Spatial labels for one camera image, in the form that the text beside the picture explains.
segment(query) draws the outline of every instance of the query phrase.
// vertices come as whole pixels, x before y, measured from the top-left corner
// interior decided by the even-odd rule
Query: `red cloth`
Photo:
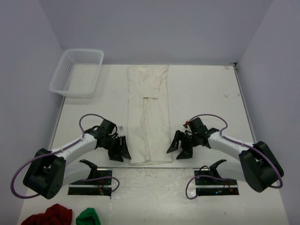
[[[28,217],[21,225],[71,225],[72,210],[55,204],[48,208],[45,213]]]

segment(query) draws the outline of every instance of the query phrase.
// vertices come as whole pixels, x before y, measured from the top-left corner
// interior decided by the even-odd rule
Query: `white plastic basket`
[[[49,85],[51,92],[66,97],[92,98],[104,53],[94,49],[66,50]]]

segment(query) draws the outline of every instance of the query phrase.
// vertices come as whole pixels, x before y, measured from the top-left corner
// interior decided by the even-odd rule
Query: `white tabletop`
[[[129,65],[103,65],[94,98],[65,99],[53,148],[80,135],[78,120],[87,113],[100,114],[118,126],[123,126],[123,134],[126,135],[128,67]],[[173,138],[177,129],[182,130],[182,124],[192,116],[212,113],[228,122],[226,134],[247,142],[253,141],[233,67],[173,65],[169,68],[167,81],[170,138]],[[215,118],[203,117],[202,120],[208,128],[224,126]],[[83,126],[90,128],[100,122],[98,118],[87,117]],[[28,216],[44,212],[55,203],[73,209],[73,222],[81,211],[93,207],[104,225],[288,224],[279,191],[271,188],[259,194],[245,182],[238,181],[239,196],[206,196],[187,200],[184,189],[193,175],[191,168],[211,165],[223,158],[235,159],[220,151],[197,147],[194,148],[193,159],[175,160],[179,152],[174,153],[171,164],[136,169],[128,168],[127,160],[124,163],[109,160],[104,149],[87,153],[81,158],[100,167],[115,168],[113,175],[120,179],[121,186],[112,194],[112,198],[68,196],[68,188],[64,187],[51,200],[42,197],[25,200],[19,224]],[[191,186],[191,195],[194,192],[195,188]]]

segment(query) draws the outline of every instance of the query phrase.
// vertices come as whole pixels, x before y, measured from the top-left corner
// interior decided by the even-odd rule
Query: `green fabric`
[[[101,225],[94,208],[87,208],[76,218],[77,225]]]

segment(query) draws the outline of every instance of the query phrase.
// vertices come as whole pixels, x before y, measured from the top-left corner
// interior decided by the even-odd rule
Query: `white cloth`
[[[172,155],[166,153],[171,144],[167,71],[168,66],[135,66],[127,71],[131,165],[172,162]]]

